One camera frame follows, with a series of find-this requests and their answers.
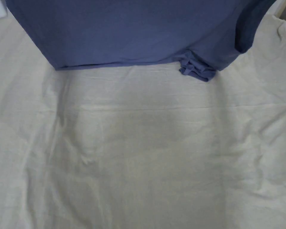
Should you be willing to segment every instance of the blue t-shirt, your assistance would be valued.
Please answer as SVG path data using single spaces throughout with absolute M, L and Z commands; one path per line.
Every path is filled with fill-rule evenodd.
M 7 0 L 55 69 L 179 61 L 209 81 L 253 43 L 275 0 Z

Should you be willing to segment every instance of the white bedsheet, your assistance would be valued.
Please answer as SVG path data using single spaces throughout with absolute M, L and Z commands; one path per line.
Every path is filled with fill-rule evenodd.
M 210 83 L 55 72 L 0 21 L 0 228 L 286 229 L 286 23 Z

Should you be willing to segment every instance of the bed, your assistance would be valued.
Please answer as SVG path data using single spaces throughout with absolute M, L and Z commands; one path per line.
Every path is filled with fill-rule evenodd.
M 209 83 L 54 71 L 0 21 L 0 228 L 286 229 L 286 22 Z

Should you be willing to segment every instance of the white fabric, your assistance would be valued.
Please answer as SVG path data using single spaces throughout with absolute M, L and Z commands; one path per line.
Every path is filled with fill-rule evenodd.
M 286 23 L 178 68 L 55 72 L 0 21 L 0 229 L 286 229 Z

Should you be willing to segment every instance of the folded fabric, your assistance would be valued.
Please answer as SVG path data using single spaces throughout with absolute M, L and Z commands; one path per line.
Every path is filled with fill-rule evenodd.
M 246 52 L 275 0 L 7 0 L 55 69 L 179 61 L 212 79 Z

